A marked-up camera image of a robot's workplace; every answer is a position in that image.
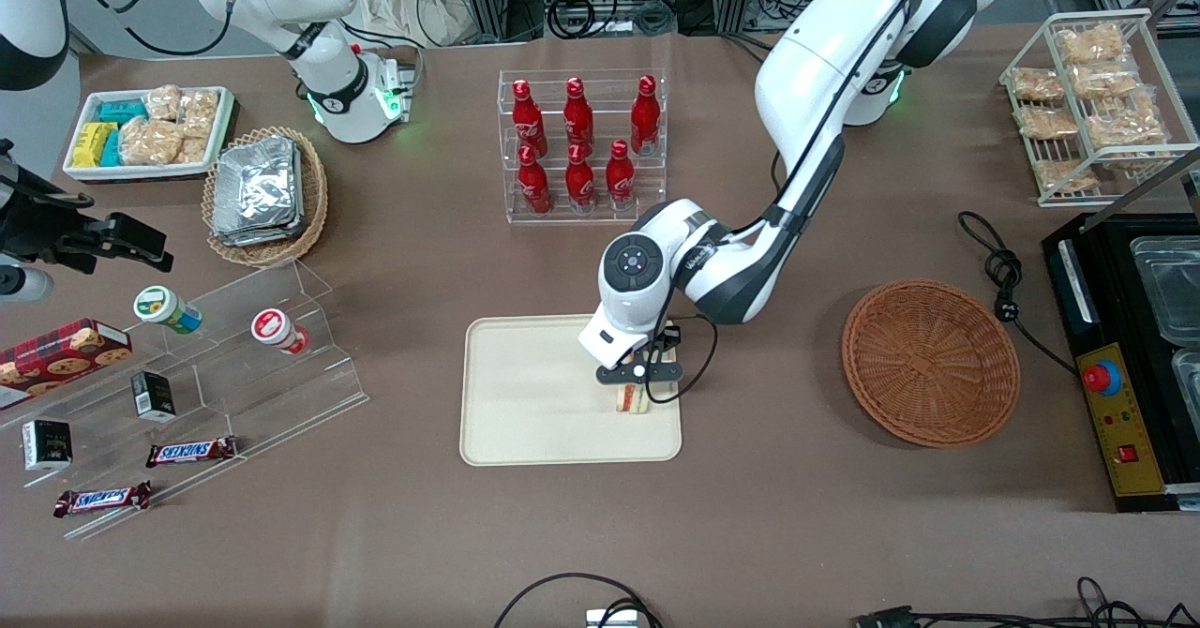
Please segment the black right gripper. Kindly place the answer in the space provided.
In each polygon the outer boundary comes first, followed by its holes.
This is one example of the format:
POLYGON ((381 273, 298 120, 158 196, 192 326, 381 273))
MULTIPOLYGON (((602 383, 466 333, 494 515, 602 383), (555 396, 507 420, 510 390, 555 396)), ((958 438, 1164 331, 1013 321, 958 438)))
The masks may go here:
POLYGON ((67 193, 26 171, 11 157, 13 146, 12 140, 1 142, 4 255, 74 270, 92 270, 98 258, 120 258, 172 273, 174 257, 166 252, 164 233, 128 214, 110 213, 109 240, 124 249, 108 249, 103 225, 84 213, 95 205, 94 198, 67 193))

